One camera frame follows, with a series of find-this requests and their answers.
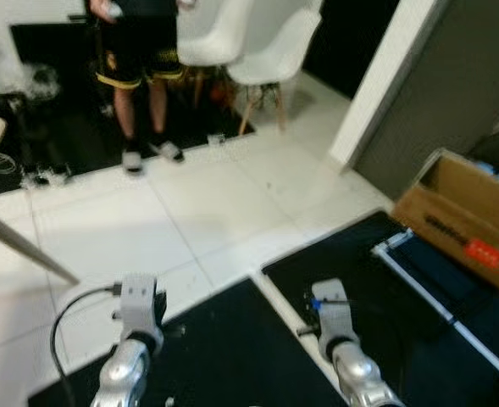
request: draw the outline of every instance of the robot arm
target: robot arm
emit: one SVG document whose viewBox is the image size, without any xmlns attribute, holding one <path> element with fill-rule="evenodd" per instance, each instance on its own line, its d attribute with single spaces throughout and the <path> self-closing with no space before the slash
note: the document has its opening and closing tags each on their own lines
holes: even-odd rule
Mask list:
<svg viewBox="0 0 499 407">
<path fill-rule="evenodd" d="M 136 407 L 146 390 L 151 358 L 164 343 L 159 329 L 166 311 L 166 293 L 155 293 L 153 276 L 130 275 L 121 287 L 121 310 L 113 315 L 123 321 L 114 355 L 100 371 L 100 388 L 91 407 Z"/>
<path fill-rule="evenodd" d="M 403 407 L 380 375 L 377 364 L 360 348 L 352 329 L 351 307 L 340 280 L 313 284 L 319 313 L 319 352 L 333 366 L 340 390 L 351 407 Z"/>
</svg>

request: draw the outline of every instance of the person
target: person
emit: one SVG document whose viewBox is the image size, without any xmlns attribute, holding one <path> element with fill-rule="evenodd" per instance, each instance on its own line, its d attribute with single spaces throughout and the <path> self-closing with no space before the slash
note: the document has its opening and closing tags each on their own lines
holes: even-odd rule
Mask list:
<svg viewBox="0 0 499 407">
<path fill-rule="evenodd" d="M 114 87 L 114 110 L 125 136 L 122 164 L 131 174 L 142 170 L 140 141 L 135 126 L 133 92 L 143 81 L 149 86 L 149 112 L 153 136 L 149 147 L 167 159 L 181 163 L 183 152 L 165 133 L 166 81 L 184 74 L 177 58 L 178 6 L 192 8 L 187 0 L 90 0 L 99 18 L 97 78 Z M 112 7 L 122 17 L 112 16 Z"/>
</svg>

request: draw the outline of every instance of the white chair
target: white chair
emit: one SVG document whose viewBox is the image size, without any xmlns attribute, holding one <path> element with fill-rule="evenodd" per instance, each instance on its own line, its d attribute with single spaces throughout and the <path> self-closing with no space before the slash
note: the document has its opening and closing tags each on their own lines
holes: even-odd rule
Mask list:
<svg viewBox="0 0 499 407">
<path fill-rule="evenodd" d="M 268 92 L 275 95 L 280 129 L 285 129 L 280 82 L 291 79 L 302 67 L 320 21 L 320 14 L 301 8 L 283 24 L 278 35 L 264 50 L 248 54 L 227 67 L 235 82 L 244 86 L 260 86 L 262 90 L 258 98 L 248 98 L 240 134 L 245 130 L 252 109 Z"/>
<path fill-rule="evenodd" d="M 249 15 L 254 0 L 223 0 L 212 29 L 205 36 L 181 38 L 178 58 L 187 66 L 203 68 L 223 66 L 241 54 L 246 39 Z M 197 70 L 195 106 L 203 84 L 203 70 Z"/>
</svg>

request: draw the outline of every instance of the black cable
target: black cable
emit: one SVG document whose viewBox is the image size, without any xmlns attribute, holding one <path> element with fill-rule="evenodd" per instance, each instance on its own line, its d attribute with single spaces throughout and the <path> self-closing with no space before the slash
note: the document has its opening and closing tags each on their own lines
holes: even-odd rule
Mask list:
<svg viewBox="0 0 499 407">
<path fill-rule="evenodd" d="M 49 335 L 49 350 L 52 354 L 53 363 L 55 364 L 55 367 L 57 368 L 57 372 L 59 373 L 59 376 L 61 378 L 61 383 L 63 384 L 63 388 L 64 388 L 64 391 L 66 392 L 70 407 L 76 407 L 74 390 L 72 389 L 72 386 L 70 385 L 69 378 L 64 373 L 63 367 L 61 366 L 61 362 L 59 361 L 59 357 L 57 355 L 57 348 L 55 346 L 55 337 L 57 334 L 57 328 L 58 328 L 59 322 L 61 321 L 61 318 L 63 318 L 63 315 L 69 310 L 69 308 L 72 305 L 76 304 L 81 299 L 83 299 L 85 297 L 89 297 L 90 295 L 97 294 L 97 293 L 114 293 L 114 290 L 115 290 L 115 286 L 108 286 L 108 287 L 95 288 L 95 289 L 92 289 L 92 290 L 86 291 L 85 293 L 80 294 L 79 296 L 74 298 L 72 301 L 70 301 L 66 307 L 64 307 L 64 309 L 57 315 L 57 317 L 55 318 L 55 322 L 53 323 L 52 330 L 50 331 L 50 335 Z"/>
<path fill-rule="evenodd" d="M 392 331 L 396 337 L 396 342 L 398 345 L 398 353 L 400 356 L 400 371 L 398 372 L 398 397 L 403 399 L 403 381 L 405 375 L 405 365 L 406 365 L 406 355 L 405 355 L 405 343 L 403 342 L 402 334 L 397 323 L 381 308 L 376 307 L 372 304 L 360 302 L 352 299 L 345 300 L 333 300 L 333 299 L 320 299 L 318 300 L 321 304 L 340 304 L 340 305 L 362 305 L 363 309 L 373 312 L 374 314 L 384 316 L 391 324 Z"/>
</svg>

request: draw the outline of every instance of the hand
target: hand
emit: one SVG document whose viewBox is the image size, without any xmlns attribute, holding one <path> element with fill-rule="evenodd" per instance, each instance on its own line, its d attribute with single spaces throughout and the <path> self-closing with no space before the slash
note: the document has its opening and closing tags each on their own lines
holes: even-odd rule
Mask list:
<svg viewBox="0 0 499 407">
<path fill-rule="evenodd" d="M 110 24 L 115 24 L 115 19 L 110 17 L 108 10 L 110 8 L 110 0 L 89 0 L 91 12 L 99 19 L 107 21 Z"/>
<path fill-rule="evenodd" d="M 193 10 L 197 5 L 197 0 L 176 0 L 179 8 L 185 11 Z"/>
</svg>

